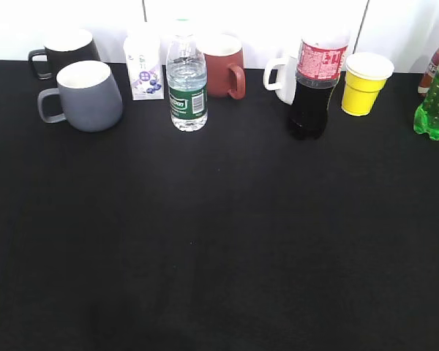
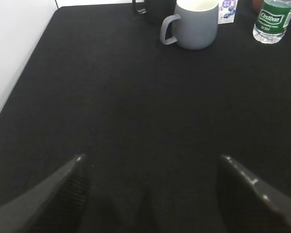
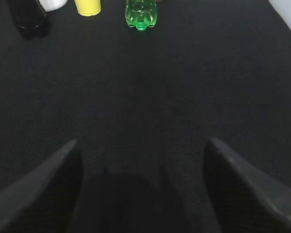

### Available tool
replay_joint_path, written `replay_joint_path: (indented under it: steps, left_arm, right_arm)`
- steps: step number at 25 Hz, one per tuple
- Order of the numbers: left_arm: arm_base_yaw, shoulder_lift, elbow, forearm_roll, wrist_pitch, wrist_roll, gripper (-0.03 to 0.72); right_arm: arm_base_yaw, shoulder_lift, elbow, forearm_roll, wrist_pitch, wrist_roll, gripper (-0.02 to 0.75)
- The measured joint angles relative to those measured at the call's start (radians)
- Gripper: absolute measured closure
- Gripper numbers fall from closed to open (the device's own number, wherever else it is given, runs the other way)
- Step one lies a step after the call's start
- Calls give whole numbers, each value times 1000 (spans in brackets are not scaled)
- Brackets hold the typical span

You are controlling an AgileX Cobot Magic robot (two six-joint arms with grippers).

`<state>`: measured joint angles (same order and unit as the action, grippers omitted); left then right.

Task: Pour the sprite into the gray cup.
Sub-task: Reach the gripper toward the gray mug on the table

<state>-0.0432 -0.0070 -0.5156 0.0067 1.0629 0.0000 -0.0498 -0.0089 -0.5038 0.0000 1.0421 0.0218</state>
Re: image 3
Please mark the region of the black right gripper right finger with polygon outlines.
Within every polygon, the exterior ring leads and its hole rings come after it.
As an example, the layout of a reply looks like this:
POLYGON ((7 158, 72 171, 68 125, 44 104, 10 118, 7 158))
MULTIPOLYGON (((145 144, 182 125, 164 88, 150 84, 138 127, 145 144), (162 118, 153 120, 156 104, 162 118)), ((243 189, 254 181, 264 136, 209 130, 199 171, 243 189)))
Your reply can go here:
POLYGON ((204 150, 203 179, 224 233, 291 233, 291 188, 218 138, 204 150))

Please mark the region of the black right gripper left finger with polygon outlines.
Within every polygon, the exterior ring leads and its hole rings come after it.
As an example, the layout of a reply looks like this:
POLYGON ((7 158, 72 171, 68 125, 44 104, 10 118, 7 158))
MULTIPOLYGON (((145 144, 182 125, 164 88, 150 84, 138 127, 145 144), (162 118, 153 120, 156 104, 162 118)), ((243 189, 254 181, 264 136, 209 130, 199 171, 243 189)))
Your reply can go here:
POLYGON ((77 142, 71 140, 0 191, 0 233, 68 232, 82 180, 82 155, 77 142))

